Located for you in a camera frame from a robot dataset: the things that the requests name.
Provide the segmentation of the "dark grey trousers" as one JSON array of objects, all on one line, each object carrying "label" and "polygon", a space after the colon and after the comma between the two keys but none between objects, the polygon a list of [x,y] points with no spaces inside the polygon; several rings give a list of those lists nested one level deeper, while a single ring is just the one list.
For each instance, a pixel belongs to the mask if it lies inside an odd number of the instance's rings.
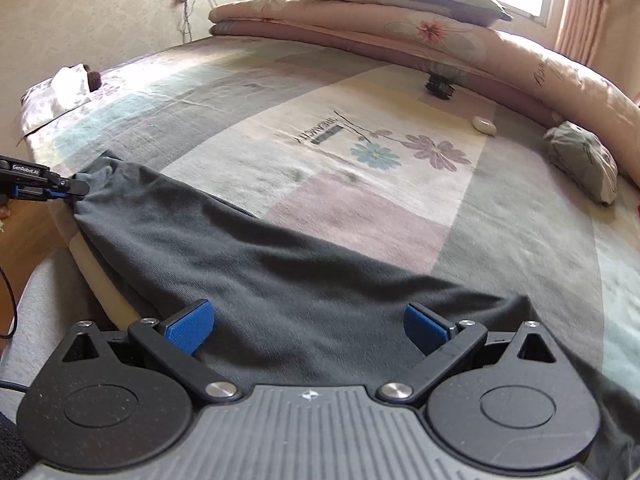
[{"label": "dark grey trousers", "polygon": [[202,359],[241,385],[398,372],[418,355],[402,331],[409,301],[495,330],[539,315],[529,298],[496,294],[480,274],[454,284],[393,266],[112,155],[79,179],[89,192],[75,220],[117,290],[157,318],[211,301],[217,325]]}]

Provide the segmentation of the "white cloth on bed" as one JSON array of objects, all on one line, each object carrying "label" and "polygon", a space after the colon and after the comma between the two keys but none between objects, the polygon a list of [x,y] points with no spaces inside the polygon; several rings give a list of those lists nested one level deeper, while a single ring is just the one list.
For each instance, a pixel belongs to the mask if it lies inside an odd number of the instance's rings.
[{"label": "white cloth on bed", "polygon": [[62,67],[51,78],[25,92],[21,100],[21,129],[24,134],[31,133],[89,101],[85,66]]}]

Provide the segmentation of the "person grey trouser legs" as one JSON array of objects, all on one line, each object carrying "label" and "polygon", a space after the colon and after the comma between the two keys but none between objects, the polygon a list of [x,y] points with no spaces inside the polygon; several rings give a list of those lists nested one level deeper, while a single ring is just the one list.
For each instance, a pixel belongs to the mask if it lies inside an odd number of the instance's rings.
[{"label": "person grey trouser legs", "polygon": [[23,386],[32,383],[76,322],[92,321],[101,330],[114,327],[65,248],[32,272],[17,313],[17,331],[1,357],[1,378]]}]

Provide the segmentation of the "dark brown small object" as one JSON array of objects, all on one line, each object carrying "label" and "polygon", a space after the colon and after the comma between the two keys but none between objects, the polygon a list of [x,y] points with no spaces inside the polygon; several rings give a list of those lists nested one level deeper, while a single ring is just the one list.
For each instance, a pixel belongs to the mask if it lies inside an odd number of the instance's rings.
[{"label": "dark brown small object", "polygon": [[95,92],[99,90],[102,86],[102,77],[101,74],[96,72],[95,70],[89,70],[87,73],[88,79],[88,87],[90,92]]}]

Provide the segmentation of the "striped pastel bed sheet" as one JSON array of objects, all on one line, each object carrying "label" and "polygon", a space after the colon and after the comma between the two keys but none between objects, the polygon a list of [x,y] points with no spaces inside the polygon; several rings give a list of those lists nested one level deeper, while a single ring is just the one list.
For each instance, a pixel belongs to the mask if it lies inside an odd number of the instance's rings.
[{"label": "striped pastel bed sheet", "polygon": [[395,266],[480,274],[637,392],[637,189],[620,181],[614,205],[593,203],[550,164],[536,122],[464,89],[435,99],[425,81],[342,50],[213,37],[109,70],[26,143],[63,174],[112,151]]}]

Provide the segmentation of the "white earbuds case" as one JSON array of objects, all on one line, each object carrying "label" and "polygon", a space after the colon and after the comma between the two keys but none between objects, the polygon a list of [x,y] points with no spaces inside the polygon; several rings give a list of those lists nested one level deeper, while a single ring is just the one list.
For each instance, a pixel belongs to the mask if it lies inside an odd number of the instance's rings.
[{"label": "white earbuds case", "polygon": [[480,116],[474,116],[472,119],[472,126],[474,129],[485,136],[495,136],[497,134],[496,125],[486,118]]}]

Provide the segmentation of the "bundled grey white cloth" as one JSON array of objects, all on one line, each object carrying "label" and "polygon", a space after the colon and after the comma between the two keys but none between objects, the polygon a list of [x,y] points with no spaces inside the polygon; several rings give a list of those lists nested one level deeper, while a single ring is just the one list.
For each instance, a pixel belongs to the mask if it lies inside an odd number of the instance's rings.
[{"label": "bundled grey white cloth", "polygon": [[592,132],[562,122],[542,138],[548,159],[569,176],[590,200],[611,206],[617,198],[618,169],[613,155]]}]

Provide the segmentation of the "black hair claw clip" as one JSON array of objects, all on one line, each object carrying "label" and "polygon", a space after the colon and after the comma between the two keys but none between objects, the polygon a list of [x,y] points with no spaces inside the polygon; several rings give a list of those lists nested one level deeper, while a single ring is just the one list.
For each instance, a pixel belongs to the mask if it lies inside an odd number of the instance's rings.
[{"label": "black hair claw clip", "polygon": [[454,85],[452,81],[439,74],[431,74],[425,84],[425,89],[436,96],[437,99],[448,101],[454,94]]}]

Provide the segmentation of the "folded floral pink quilt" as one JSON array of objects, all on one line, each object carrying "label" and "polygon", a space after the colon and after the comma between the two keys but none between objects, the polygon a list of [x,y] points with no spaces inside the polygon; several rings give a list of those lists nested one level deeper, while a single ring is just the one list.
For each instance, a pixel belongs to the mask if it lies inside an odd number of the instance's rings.
[{"label": "folded floral pink quilt", "polygon": [[433,12],[331,0],[244,0],[217,6],[214,24],[273,22],[426,58],[435,53],[496,77],[593,133],[639,177],[639,109],[612,82],[535,41]]}]

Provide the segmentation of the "pink right curtain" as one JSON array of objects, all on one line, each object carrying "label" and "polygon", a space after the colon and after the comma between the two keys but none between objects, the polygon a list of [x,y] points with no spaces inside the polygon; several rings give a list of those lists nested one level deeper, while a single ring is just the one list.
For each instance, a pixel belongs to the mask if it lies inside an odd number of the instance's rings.
[{"label": "pink right curtain", "polygon": [[564,0],[554,50],[589,66],[596,57],[611,0]]}]

